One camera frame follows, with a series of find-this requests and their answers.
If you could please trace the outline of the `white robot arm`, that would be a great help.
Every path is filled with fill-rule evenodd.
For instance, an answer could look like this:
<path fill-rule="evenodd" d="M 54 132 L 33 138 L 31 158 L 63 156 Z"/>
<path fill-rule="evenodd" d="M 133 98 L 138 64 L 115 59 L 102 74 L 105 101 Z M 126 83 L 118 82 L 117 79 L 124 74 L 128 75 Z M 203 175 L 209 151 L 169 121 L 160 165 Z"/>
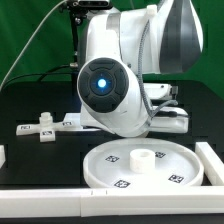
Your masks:
<path fill-rule="evenodd" d="M 159 88 L 144 84 L 143 76 L 183 73 L 202 49 L 191 0 L 160 0 L 144 9 L 93 16 L 77 79 L 81 125 L 122 137 L 187 132 L 187 113 L 171 99 L 154 106 Z"/>

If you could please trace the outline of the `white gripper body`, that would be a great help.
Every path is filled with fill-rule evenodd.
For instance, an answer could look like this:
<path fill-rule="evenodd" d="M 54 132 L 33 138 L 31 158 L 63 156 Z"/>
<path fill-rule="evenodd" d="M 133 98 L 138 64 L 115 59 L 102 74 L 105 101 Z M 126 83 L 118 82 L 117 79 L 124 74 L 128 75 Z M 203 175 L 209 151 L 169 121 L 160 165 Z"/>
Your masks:
<path fill-rule="evenodd" d="M 151 121 L 151 132 L 187 133 L 189 126 L 188 113 L 178 107 L 162 108 Z"/>

